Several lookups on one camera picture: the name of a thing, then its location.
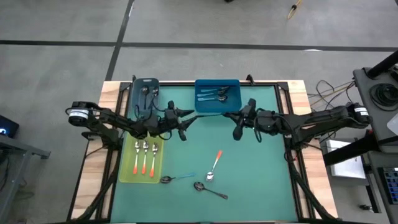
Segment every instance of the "dark blue tray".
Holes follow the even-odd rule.
[[[224,94],[227,100],[220,102],[218,100],[198,101],[197,94],[200,90],[221,88],[229,86],[228,91]],[[239,111],[242,107],[241,85],[239,80],[196,80],[195,81],[195,108],[200,113],[225,113]]]

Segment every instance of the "black metal frame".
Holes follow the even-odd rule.
[[[287,82],[263,82],[263,83],[255,83],[254,80],[252,79],[252,77],[250,75],[248,75],[247,79],[249,82],[241,82],[241,86],[271,86],[274,87],[275,90],[275,97],[277,100],[277,106],[278,106],[278,110],[279,112],[283,113],[283,106],[282,106],[282,100],[281,100],[281,95],[280,95],[280,89],[284,90],[285,92],[285,98],[286,98],[286,102],[287,102],[287,108],[288,108],[288,112],[289,113],[293,113],[293,106],[292,106],[292,102],[290,99],[290,92],[289,92],[289,87],[288,87],[288,83]],[[194,86],[194,82],[160,82],[160,86]],[[126,110],[124,112],[124,115],[127,116],[128,113],[128,108],[129,108],[129,99],[130,99],[130,95],[131,95],[131,88],[128,87],[132,87],[132,82],[121,82],[120,86],[119,86],[119,95],[118,95],[118,100],[116,103],[116,113],[120,113],[121,112],[121,103],[123,101],[123,94],[126,90],[129,90],[128,93],[128,97],[127,97],[127,105],[126,105]],[[105,182],[107,181],[107,176],[109,175],[109,171],[110,171],[110,165],[111,165],[111,159],[112,159],[112,155],[113,155],[113,150],[108,150],[107,156],[106,156],[106,160],[105,160],[105,167],[104,167],[104,174],[103,174],[103,180],[101,183],[101,187],[104,186]],[[304,165],[304,160],[303,160],[303,156],[301,152],[298,152],[298,164],[300,167],[300,175],[302,176],[304,182],[308,185],[308,179],[307,179],[307,173],[305,171],[305,165]],[[118,154],[117,154],[117,158],[116,158],[116,165],[115,165],[115,169],[116,169],[116,175],[118,174],[119,171],[119,164],[120,164],[120,160],[121,160],[121,150],[118,150]],[[71,220],[72,217],[72,212],[73,212],[73,208],[75,205],[75,200],[76,200],[76,195],[77,195],[77,191],[78,191],[78,187],[80,184],[80,178],[81,178],[81,173],[83,171],[83,166],[85,163],[85,159],[83,159],[81,168],[80,168],[80,174],[79,174],[79,179],[76,183],[76,187],[75,187],[75,193],[73,194],[73,198],[72,198],[72,202],[70,205],[70,209],[69,209],[69,213],[67,216],[67,221]],[[296,181],[292,178],[291,175],[290,176],[290,182],[292,184],[292,194],[294,197],[294,201],[295,201],[295,209],[296,209],[296,214],[297,214],[297,218],[303,218],[303,210],[302,210],[302,206],[301,206],[301,201],[300,201],[300,195],[299,195],[299,188],[297,186]],[[111,192],[111,198],[110,198],[110,206],[109,206],[109,210],[108,210],[108,216],[106,218],[102,218],[102,208],[103,208],[103,200],[101,201],[100,206],[97,209],[96,215],[95,215],[95,219],[94,220],[98,220],[99,222],[108,222],[110,221],[111,218],[111,212],[112,212],[112,203],[114,200],[114,192],[116,189],[116,183],[117,180],[115,181],[115,183],[113,183],[112,185],[112,192]],[[308,214],[310,215],[310,218],[315,218],[315,212],[314,209],[312,207],[312,205],[310,204],[309,200],[306,198],[307,201],[307,208],[308,208]]]

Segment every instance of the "green mat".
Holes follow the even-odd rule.
[[[273,87],[242,87],[241,95],[244,105],[255,98],[258,107],[277,110]],[[194,109],[193,97],[193,86],[162,86],[160,107],[174,100],[181,109]],[[118,182],[111,222],[297,221],[282,136],[263,134],[258,143],[253,130],[244,129],[242,139],[235,141],[234,127],[230,119],[216,116],[197,119],[186,132],[185,142],[173,131],[173,137],[164,143],[162,176],[189,172],[197,176],[169,184]],[[214,180],[206,182],[219,150],[223,155]],[[193,188],[196,181],[229,199],[197,192]]]
[[[163,159],[163,145],[164,140],[159,137],[146,138],[149,148],[146,157],[146,172],[142,174],[142,165],[144,164],[145,152],[141,148],[138,152],[138,162],[137,162],[137,173],[133,174],[134,165],[136,163],[137,151],[134,147],[136,139],[131,137],[130,134],[126,134],[126,139],[124,141],[123,159],[120,167],[119,180],[122,183],[142,183],[142,184],[157,184],[160,180],[160,174],[162,172],[162,159]],[[154,153],[152,152],[152,146],[157,143],[159,150],[156,152],[155,162],[154,162],[154,176],[150,176],[150,170],[152,168],[152,161],[154,158]]]

